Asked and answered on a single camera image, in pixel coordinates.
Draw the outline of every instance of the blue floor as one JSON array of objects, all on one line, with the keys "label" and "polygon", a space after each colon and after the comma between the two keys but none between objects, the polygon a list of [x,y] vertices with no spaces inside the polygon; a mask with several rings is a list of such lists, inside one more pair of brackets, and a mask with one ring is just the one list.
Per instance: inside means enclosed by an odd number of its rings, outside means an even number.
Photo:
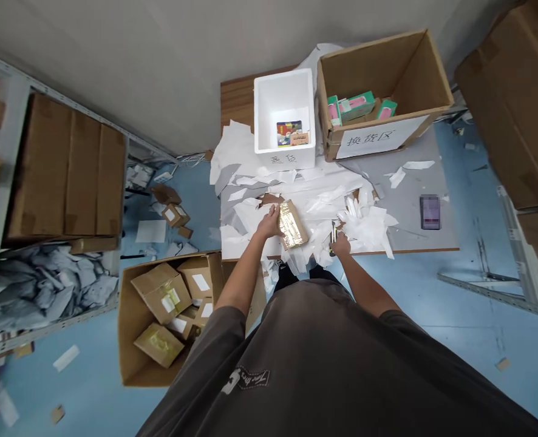
[{"label": "blue floor", "polygon": [[[446,124],[435,127],[449,196],[457,220],[459,252],[362,256],[359,263],[393,296],[399,306],[430,335],[456,352],[513,400],[538,418],[538,316],[439,282],[441,270],[487,269],[515,276],[495,186],[497,179],[472,126],[456,137]],[[465,149],[473,143],[478,150]],[[191,216],[191,244],[199,250],[219,248],[209,239],[218,226],[219,202],[208,184],[209,164],[180,168],[170,185],[176,188]],[[135,255],[150,245],[136,245],[137,220],[157,219],[148,198],[126,201],[123,253]],[[167,241],[185,241],[175,230]],[[167,244],[152,245],[158,254]],[[124,266],[146,259],[125,260]],[[330,270],[339,278],[339,262]],[[164,389],[123,388],[117,362],[117,314],[111,312],[67,328],[36,342],[36,351],[12,360],[3,374],[20,419],[7,429],[0,419],[0,436],[134,435],[162,398]],[[62,372],[52,363],[71,345],[81,354]],[[508,358],[510,366],[495,364]],[[65,417],[50,424],[58,405]]]}]

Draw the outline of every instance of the printed sign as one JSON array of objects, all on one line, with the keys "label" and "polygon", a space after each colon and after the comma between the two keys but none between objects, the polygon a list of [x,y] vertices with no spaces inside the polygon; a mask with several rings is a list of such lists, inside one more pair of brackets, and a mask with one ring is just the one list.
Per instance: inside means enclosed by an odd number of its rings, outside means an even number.
[{"label": "printed sign", "polygon": [[427,115],[423,115],[393,123],[347,130],[342,136],[336,159],[396,150],[426,119]]}]

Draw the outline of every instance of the smartphone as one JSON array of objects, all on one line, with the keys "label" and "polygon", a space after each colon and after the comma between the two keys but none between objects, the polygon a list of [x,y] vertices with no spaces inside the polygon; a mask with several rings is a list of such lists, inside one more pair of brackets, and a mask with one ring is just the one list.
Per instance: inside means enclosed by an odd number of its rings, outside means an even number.
[{"label": "smartphone", "polygon": [[421,229],[428,231],[441,229],[441,204],[439,196],[435,194],[421,196]]}]

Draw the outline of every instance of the brown packing tape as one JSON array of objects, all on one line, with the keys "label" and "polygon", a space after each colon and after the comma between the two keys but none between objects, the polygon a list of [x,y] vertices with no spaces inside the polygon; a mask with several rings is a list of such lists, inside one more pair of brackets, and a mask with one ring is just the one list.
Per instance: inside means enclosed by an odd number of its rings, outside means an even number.
[{"label": "brown packing tape", "polygon": [[484,40],[480,47],[480,50],[487,62],[490,62],[492,59],[494,59],[500,52],[500,49],[498,49],[497,44],[490,37]]},{"label": "brown packing tape", "polygon": [[71,235],[75,232],[75,226],[77,224],[76,214],[66,214],[64,216],[64,233]]},{"label": "brown packing tape", "polygon": [[114,218],[110,219],[109,229],[111,230],[111,235],[119,235],[119,220]]},{"label": "brown packing tape", "polygon": [[520,176],[520,180],[534,196],[536,201],[535,205],[538,205],[538,174],[535,172],[524,173]]},{"label": "brown packing tape", "polygon": [[471,70],[474,73],[479,73],[482,71],[483,68],[483,60],[480,52],[478,50],[474,50],[469,56],[468,56],[468,64],[471,68]]},{"label": "brown packing tape", "polygon": [[27,212],[22,214],[22,225],[20,226],[22,235],[32,235],[35,225],[36,217],[34,215],[28,214]]}]

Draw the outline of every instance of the metal shelf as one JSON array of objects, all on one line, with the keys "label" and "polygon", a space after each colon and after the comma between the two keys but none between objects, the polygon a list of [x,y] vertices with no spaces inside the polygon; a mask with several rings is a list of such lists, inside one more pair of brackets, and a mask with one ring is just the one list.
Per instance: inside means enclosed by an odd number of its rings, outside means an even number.
[{"label": "metal shelf", "polygon": [[[177,160],[172,157],[169,152],[162,150],[161,146],[154,146],[153,144],[138,138],[136,135],[126,131],[114,123],[111,123],[109,120],[105,120],[103,117],[95,114],[84,106],[72,101],[52,88],[47,87],[43,83],[40,83],[39,81],[0,60],[0,100],[6,105],[4,121],[2,122],[2,128],[0,129],[0,160],[2,160],[2,166],[0,168],[0,249],[6,215],[10,203],[12,181],[14,177],[16,159],[18,157],[18,151],[20,148],[22,128],[24,126],[28,99],[29,95],[34,91],[47,94],[53,99],[58,100],[75,110],[85,113],[95,120],[103,124],[107,124],[108,126],[111,126],[123,133],[126,136],[126,152],[129,151],[129,140],[131,139],[136,144],[145,147],[152,154],[156,154],[172,162],[177,162]],[[104,254],[103,258],[103,263],[106,265],[106,268],[113,275],[119,276],[119,250],[107,252]],[[107,304],[105,304],[103,307],[92,309],[70,319],[58,320],[48,327],[25,332],[9,340],[0,341],[0,352],[11,350],[28,342],[42,338],[50,333],[114,310],[117,308],[118,301],[119,293],[116,291],[109,298]]]},{"label": "metal shelf", "polygon": [[[517,212],[512,205],[503,186],[497,188],[498,196],[502,204],[502,212],[508,238],[512,248],[512,254],[516,260],[518,279],[498,275],[492,272],[480,272],[483,280],[470,282],[459,280],[445,273],[438,273],[437,279],[458,286],[468,291],[481,294],[490,299],[507,303],[530,313],[538,314],[538,258],[532,246],[526,242],[524,233],[518,222]],[[522,287],[522,295],[504,293],[492,290],[492,287],[517,285]]]}]

